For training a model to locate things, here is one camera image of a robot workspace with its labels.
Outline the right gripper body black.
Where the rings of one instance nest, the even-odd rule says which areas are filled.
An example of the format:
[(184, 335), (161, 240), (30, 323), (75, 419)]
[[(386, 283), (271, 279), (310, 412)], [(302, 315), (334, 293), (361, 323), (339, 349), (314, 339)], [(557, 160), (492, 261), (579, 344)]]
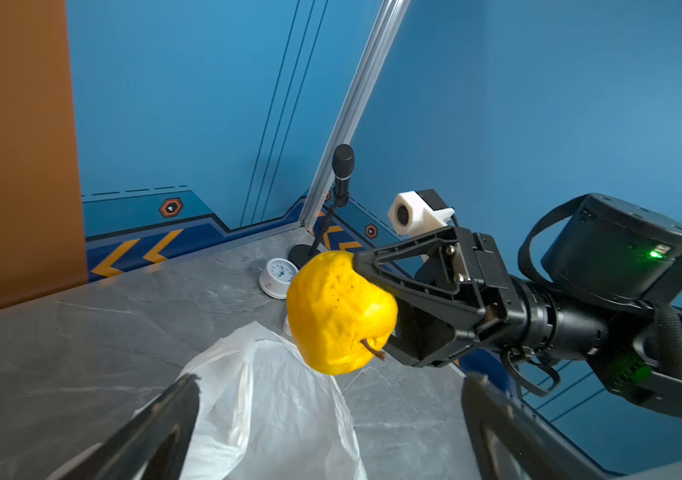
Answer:
[(443, 317), (424, 311), (425, 365), (443, 366), (480, 349), (498, 354), (504, 365), (563, 361), (554, 342), (561, 291), (510, 274), (489, 235), (451, 226), (429, 238), (435, 243), (424, 264), (424, 291), (447, 291), (451, 310)]

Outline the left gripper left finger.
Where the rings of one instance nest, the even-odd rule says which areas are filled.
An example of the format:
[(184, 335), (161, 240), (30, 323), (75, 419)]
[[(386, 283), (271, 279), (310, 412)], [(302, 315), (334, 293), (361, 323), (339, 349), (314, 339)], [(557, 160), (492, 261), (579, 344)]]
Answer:
[(199, 377), (185, 374), (104, 443), (62, 465), (52, 479), (178, 479), (200, 406)]

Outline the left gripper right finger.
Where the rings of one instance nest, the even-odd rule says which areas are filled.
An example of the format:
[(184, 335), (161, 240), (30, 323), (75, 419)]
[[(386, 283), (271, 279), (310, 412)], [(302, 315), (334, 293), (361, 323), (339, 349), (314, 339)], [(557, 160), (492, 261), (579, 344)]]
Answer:
[(465, 377), (462, 409), (483, 479), (608, 477), (485, 375)]

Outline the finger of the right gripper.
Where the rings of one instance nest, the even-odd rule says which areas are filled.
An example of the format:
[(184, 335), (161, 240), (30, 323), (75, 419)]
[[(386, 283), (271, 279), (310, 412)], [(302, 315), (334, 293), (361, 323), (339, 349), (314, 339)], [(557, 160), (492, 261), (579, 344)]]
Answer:
[(495, 288), (387, 287), (399, 308), (386, 350), (401, 363), (441, 367), (475, 350), (494, 349), (484, 323), (497, 322)]
[(353, 255), (353, 269), (429, 315), (482, 315), (477, 247), (469, 230), (435, 230)]

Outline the white plastic bag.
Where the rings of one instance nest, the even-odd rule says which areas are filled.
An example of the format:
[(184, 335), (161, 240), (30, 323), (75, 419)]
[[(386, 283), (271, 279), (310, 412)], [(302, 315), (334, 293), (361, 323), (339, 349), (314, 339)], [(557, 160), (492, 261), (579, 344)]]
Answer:
[(337, 381), (252, 322), (192, 359), (200, 406), (179, 479), (364, 479)]

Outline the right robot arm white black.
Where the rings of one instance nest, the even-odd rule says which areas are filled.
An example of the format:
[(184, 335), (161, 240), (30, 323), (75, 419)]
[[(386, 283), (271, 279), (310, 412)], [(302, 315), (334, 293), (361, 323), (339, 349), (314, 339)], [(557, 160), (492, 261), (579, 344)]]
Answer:
[(606, 390), (682, 418), (682, 224), (603, 194), (576, 197), (532, 228), (562, 231), (540, 263), (530, 244), (508, 272), (495, 240), (453, 225), (417, 227), (415, 208), (442, 205), (432, 191), (394, 203), (400, 243), (357, 253), (354, 270), (393, 294), (399, 314), (386, 352), (413, 367), (443, 367), (484, 349), (499, 355), (521, 389), (549, 389), (561, 360), (586, 362)]

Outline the round white clock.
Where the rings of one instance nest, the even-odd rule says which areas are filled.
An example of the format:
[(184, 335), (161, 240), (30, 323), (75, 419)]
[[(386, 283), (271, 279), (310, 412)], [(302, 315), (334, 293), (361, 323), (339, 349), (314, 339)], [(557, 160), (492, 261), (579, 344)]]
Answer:
[(261, 270), (259, 286), (271, 298), (285, 300), (290, 285), (298, 273), (299, 268), (288, 259), (272, 258)]

